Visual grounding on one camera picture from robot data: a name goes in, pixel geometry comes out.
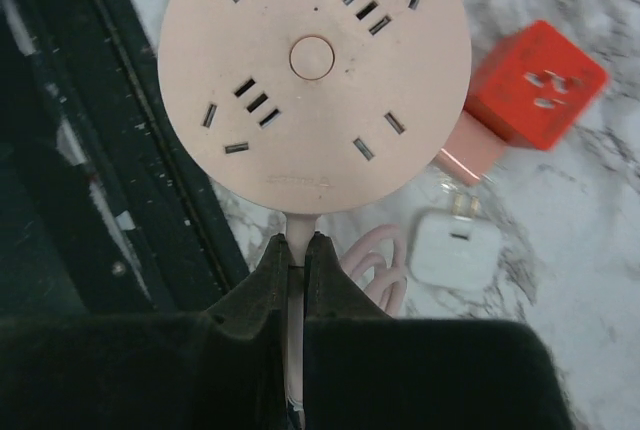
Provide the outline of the red cube socket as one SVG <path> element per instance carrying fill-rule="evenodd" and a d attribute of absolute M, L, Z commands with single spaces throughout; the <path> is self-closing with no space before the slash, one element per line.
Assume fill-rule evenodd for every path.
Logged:
<path fill-rule="evenodd" d="M 508 145 L 547 151 L 608 81 L 600 64 L 537 20 L 503 38 L 482 60 L 465 110 Z"/>

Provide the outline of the round pink power strip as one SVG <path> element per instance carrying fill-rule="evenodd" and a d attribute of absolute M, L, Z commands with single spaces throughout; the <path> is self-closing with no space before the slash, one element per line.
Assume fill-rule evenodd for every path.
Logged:
<path fill-rule="evenodd" d="M 316 218 L 393 193 L 463 107 L 462 0 L 170 0 L 161 97 L 217 183 L 287 216 L 302 264 Z"/>

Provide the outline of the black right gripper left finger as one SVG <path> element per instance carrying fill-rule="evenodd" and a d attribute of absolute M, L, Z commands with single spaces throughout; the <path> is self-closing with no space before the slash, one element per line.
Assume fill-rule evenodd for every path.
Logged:
<path fill-rule="evenodd" d="M 290 253 L 274 236 L 254 272 L 207 310 L 5 318 L 5 429 L 283 429 Z"/>

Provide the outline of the pink cube socket adapter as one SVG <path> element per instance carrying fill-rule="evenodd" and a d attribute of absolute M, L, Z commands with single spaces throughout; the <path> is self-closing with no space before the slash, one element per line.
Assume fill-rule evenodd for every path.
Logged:
<path fill-rule="evenodd" d="M 502 139 L 463 111 L 434 162 L 449 176 L 467 186 L 475 186 L 504 154 L 506 147 Z"/>

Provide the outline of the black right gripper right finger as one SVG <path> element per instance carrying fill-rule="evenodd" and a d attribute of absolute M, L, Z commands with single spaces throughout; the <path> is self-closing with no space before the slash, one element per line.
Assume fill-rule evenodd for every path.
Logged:
<path fill-rule="evenodd" d="M 528 326 L 394 319 L 341 269 L 332 241 L 307 252 L 304 412 L 310 429 L 569 429 L 551 356 Z"/>

